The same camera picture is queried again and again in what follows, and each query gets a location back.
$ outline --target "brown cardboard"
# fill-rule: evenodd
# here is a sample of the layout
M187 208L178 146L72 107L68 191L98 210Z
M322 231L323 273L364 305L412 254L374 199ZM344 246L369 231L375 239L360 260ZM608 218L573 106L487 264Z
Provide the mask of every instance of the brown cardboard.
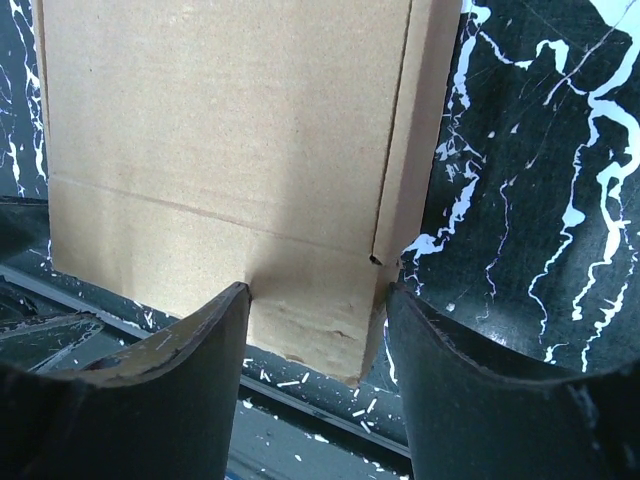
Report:
M347 383L418 233L460 1L36 0L54 266Z

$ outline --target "cardboard box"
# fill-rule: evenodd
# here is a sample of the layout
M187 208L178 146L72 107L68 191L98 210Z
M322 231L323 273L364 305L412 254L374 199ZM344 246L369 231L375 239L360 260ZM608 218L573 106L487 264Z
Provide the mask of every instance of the cardboard box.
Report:
M54 266L348 384L418 234L459 0L35 0Z

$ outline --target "torn cardboard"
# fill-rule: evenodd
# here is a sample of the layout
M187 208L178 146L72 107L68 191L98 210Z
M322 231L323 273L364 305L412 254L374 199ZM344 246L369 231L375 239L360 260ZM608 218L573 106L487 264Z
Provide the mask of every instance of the torn cardboard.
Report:
M452 0L35 0L54 266L353 384L418 234Z

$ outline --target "black marble surface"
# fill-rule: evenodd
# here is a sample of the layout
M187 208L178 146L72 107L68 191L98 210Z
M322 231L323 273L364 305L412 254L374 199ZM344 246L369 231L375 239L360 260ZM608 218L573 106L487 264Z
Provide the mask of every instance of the black marble surface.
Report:
M534 358L592 371L637 356L640 0L465 0L458 35L422 234L403 279ZM28 0L0 0L0 46L0 195L44 198ZM173 321L58 274L48 252L43 244L11 262L145 330ZM247 358L251 381L405 441L385 345L358 396L257 349ZM278 387L287 382L300 383Z

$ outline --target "white vein pattern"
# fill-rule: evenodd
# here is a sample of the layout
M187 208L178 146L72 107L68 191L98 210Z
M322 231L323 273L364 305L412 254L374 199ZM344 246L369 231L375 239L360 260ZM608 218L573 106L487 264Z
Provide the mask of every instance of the white vein pattern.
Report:
M640 2L637 0L618 0L608 2L605 2L604 0L591 0L591 3L597 9L603 21L610 27L610 30L584 53L582 59L578 62L575 68L567 71L567 58L570 46L564 40L540 41L536 46L535 58L508 58L508 56L503 53L498 42L492 39L481 28L482 24L491 17L491 9L488 7L479 7L475 5L472 0L466 0L464 2L462 13L467 14L468 17L465 28L462 30L461 37L459 39L461 43L460 57L455 66L456 70L453 74L453 85L449 98L447 99L444 115L445 120L450 120L447 127L448 135L447 139L438 146L435 158L437 162L447 162L450 157L460 154L461 152L470 157L470 159L465 163L464 169L459 168L458 164L455 163L448 163L445 166L451 183L454 183L454 179L460 175L466 180L466 182L460 182L460 185L462 185L460 193L456 196L451 207L444 212L444 216L447 220L446 225L439 228L434 234L423 233L405 250L405 252L413 252L413 262L416 267L419 265L419 260L422 256L441 253L447 242L453 235L455 235L456 225L464 221L465 214L469 208L471 208L471 199L473 198L473 193L477 183L480 180L486 159L480 149L470 145L469 142L467 142L458 133L457 129L462 121L462 117L471 107L472 103L472 98L469 96L466 81L470 59L472 58L477 43L479 41L486 42L499 62L505 65L512 65L515 68L523 70L528 70L544 49L551 49L555 57L555 70L562 75L562 78L552 89L550 89L544 98L543 106L551 106L553 111L557 112L559 106L567 95L574 94L585 96L590 108L588 118L586 120L589 126L590 136L576 149L573 159L571 160L574 174L570 183L570 188L568 189L567 206L564 215L562 216L562 228L559 232L562 239L561 243L553 255L551 255L545 262L540 273L536 274L532 278L527 289L528 296L537 303L542 311L542 317L540 318L539 341L544 360L549 363L556 363L556 360L554 359L554 352L556 349L566 346L569 343L566 341L554 344L546 343L545 333L547 332L549 312L547 311L544 302L537 295L536 287L539 282L549 274L558 259L566 252L567 247L573 243L573 230L586 219L585 213L576 208L574 200L576 198L577 181L580 178L582 171L581 154L594 147L600 137L595 119L605 118L625 128L627 131L627 146L624 153L631 158L630 161L621 165L616 159L613 159L613 153L611 153L609 158L610 163L597 174L596 180L601 186L599 195L599 213L602 215L602 219L604 220L608 230L607 241L603 248L601 259L586 267L588 281L585 283L580 293L573 299L566 299L566 301L571 302L573 310L571 320L583 320L581 302L593 291L593 287L597 283L598 274L602 275L603 278L607 275L606 271L598 271L598 273L596 273L596 269L598 267L612 265L613 257L619 251L621 246L632 251L624 282L619 285L616 296L604 299L609 307L601 309L602 317L597 318L593 324L595 333L586 340L581 353L583 371L587 371L589 368L588 352L592 343L600 338L603 329L611 324L615 315L622 309L624 295L629 287L629 281L632 278L635 271L635 264L637 263L637 252L634 250L630 239L632 238L632 235L640 235L637 228L634 228L632 231L631 221L624 217L625 199L623 192L625 179L635 173L638 166L640 166L640 127L638 125L638 121L632 115L627 113L619 104L613 100L604 98L614 88L623 85L629 79L633 65L638 59L638 55L640 53ZM593 91L584 91L576 87L573 82L576 74L580 71L588 58L597 49L602 47L611 32L615 30L626 32L632 38L632 44L615 73L611 78L607 79L602 85L595 88ZM563 86L568 87L568 91L565 91L563 97L558 98L558 90ZM519 124L515 124L511 128L511 134L517 134L518 127ZM551 125L547 128L542 142L545 141L546 134L549 133L550 128ZM537 155L525 164L525 169L532 168L536 163L536 160ZM488 292L486 295L487 308L484 315L479 315L477 317L479 319L488 317L489 302L492 301L493 297L497 293L496 284L491 278L491 270L500 260L502 247L504 246L509 234L508 216L510 208L507 193L508 187L513 185L516 178L517 176L511 179L505 179L500 188L500 196L505 203L505 230L501 236L495 258L485 268L485 278L488 284ZM607 200L610 201L610 199L614 199L617 202L615 211L611 206L607 205ZM406 278L406 280L408 279L413 279L416 282L416 293L420 294L422 289L425 287L425 284L418 278L417 268L414 269L411 276ZM454 308L455 304L449 304L447 306L447 310L449 311L453 311Z
M29 115L31 118L31 124L33 126L33 138L32 147L35 155L33 161L35 162L35 170L38 177L47 182L47 173L44 167L44 128L42 122L42 106L40 96L40 80L37 75L37 64L35 61L35 42L33 41L33 22L29 20L30 15L25 15L22 5L19 5L16 0L9 0L9 6L11 9L11 18L15 25L16 31L24 46L24 69L26 74L26 82L24 85L12 84L8 77L8 73L4 68L0 67L2 77L0 78L0 96L2 101L8 106L15 108L15 101L20 100L21 96L18 95L18 88L24 89L24 98L27 102ZM10 117L11 112L7 112L4 109L0 110L0 114L8 114ZM4 162L8 159L11 161L11 170L16 184L16 193L19 196L25 195L25 187L23 183L32 182L35 179L22 179L22 169L18 161L19 152L24 150L24 145L16 145L15 136L15 121L10 120L10 125L7 127L4 122L0 124L2 134L5 137L6 147L3 148L2 158L0 158L0 167L4 165Z

